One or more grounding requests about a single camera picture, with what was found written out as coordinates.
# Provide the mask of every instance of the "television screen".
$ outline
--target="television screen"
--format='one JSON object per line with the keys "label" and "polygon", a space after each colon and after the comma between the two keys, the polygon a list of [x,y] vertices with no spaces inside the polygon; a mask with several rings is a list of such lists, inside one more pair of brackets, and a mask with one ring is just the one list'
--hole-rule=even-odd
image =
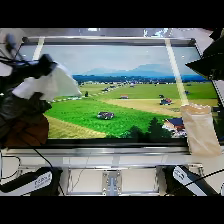
{"label": "television screen", "polygon": [[[31,60],[36,46],[20,53]],[[181,94],[189,102],[213,108],[215,128],[222,138],[218,96],[213,83],[185,64],[200,58],[195,47],[172,47],[181,75],[178,90],[166,46],[47,45],[42,54],[67,67],[82,97],[61,96],[46,112],[52,139],[134,139],[166,142],[186,138],[181,118]]]}

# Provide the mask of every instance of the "blue sky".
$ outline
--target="blue sky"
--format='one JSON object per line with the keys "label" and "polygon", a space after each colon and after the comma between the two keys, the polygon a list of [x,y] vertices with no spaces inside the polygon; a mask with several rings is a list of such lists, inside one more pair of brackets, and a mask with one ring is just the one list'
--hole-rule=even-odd
{"label": "blue sky", "polygon": [[[30,59],[33,46],[22,47],[22,54]],[[193,47],[173,47],[176,62],[181,74],[196,74],[185,63],[199,59]],[[108,46],[108,45],[44,45],[41,54],[51,57],[66,66],[72,74],[85,74],[93,69],[133,70],[141,65],[152,71],[173,74],[165,46]]]}

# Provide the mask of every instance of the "yellow field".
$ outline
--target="yellow field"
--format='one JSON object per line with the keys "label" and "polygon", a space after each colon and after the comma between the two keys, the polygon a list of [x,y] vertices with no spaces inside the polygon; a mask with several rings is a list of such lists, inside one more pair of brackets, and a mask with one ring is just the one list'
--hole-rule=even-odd
{"label": "yellow field", "polygon": [[48,138],[105,138],[106,134],[46,116],[50,124]]}
{"label": "yellow field", "polygon": [[[136,110],[169,115],[174,117],[181,116],[180,113],[180,106],[181,100],[173,100],[171,105],[160,105],[160,99],[128,99],[128,100],[121,100],[121,99],[113,99],[113,100],[102,100],[103,102],[133,108]],[[197,100],[190,100],[189,102],[202,104],[202,105],[209,105],[209,106],[217,106],[217,99],[197,99]]]}

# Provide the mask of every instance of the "brown paper bag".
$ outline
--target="brown paper bag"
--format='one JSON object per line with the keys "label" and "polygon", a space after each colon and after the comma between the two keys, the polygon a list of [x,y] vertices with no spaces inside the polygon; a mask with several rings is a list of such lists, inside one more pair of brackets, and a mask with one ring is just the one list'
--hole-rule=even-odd
{"label": "brown paper bag", "polygon": [[190,104],[181,106],[182,118],[192,155],[214,157],[221,155],[210,106]]}

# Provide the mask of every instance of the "green field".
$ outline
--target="green field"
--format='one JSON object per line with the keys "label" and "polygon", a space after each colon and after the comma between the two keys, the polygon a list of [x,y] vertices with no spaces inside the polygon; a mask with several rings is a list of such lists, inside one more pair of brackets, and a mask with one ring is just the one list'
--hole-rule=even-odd
{"label": "green field", "polygon": [[[99,120],[97,114],[100,111],[113,112],[115,117],[112,120]],[[161,123],[163,119],[169,118],[169,116],[123,108],[94,99],[54,103],[53,108],[46,115],[115,136],[129,130],[133,125],[147,131],[153,117],[157,117]]]}
{"label": "green field", "polygon": [[[58,120],[52,119],[50,121],[52,123],[51,136],[57,138],[59,132],[60,136],[58,138],[62,136],[65,138],[66,136],[67,138],[71,136],[92,138],[94,135],[96,135],[96,138],[106,135],[120,136],[133,125],[146,132],[153,117],[156,117],[163,124],[164,119],[181,116],[179,110],[181,100],[176,84],[159,84],[156,86],[154,84],[137,84],[134,88],[126,85],[99,94],[102,89],[109,86],[109,84],[85,84],[80,87],[81,92],[88,91],[92,97],[53,103],[53,108],[46,113],[47,116]],[[190,102],[210,106],[217,105],[217,94],[212,83],[191,83],[191,86],[187,86],[185,83],[184,87],[185,90],[190,91],[190,95],[187,96]],[[120,100],[120,95],[123,94],[128,95],[129,99]],[[170,106],[160,105],[160,94],[166,98],[171,98],[173,104]],[[113,112],[115,117],[112,120],[99,120],[97,114],[102,111]],[[63,125],[68,126],[66,122],[76,125],[69,127],[68,134],[62,130]],[[62,131],[57,128],[58,124],[60,124]],[[86,131],[83,128],[88,129],[86,129],[89,133],[88,136],[85,136]],[[78,130],[77,135],[72,134],[74,132],[72,130]]]}

